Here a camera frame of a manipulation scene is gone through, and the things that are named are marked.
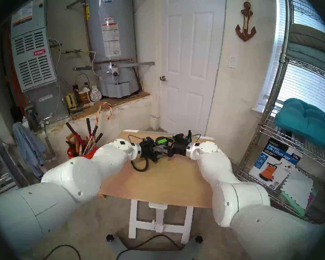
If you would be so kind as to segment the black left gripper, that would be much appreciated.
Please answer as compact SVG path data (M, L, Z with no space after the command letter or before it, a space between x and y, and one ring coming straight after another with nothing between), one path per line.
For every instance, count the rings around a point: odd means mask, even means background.
M154 147L157 146L156 142L140 142L141 153L140 157L145 159L150 159L152 162L157 162L157 158L163 156L160 151L155 151Z

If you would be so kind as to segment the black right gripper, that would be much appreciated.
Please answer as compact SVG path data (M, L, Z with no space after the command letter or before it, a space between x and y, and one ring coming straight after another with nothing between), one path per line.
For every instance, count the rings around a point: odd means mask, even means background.
M170 145L168 150L163 151L163 154L167 157L173 157L174 155L186 156L187 144L177 143L174 139L166 139L165 145Z

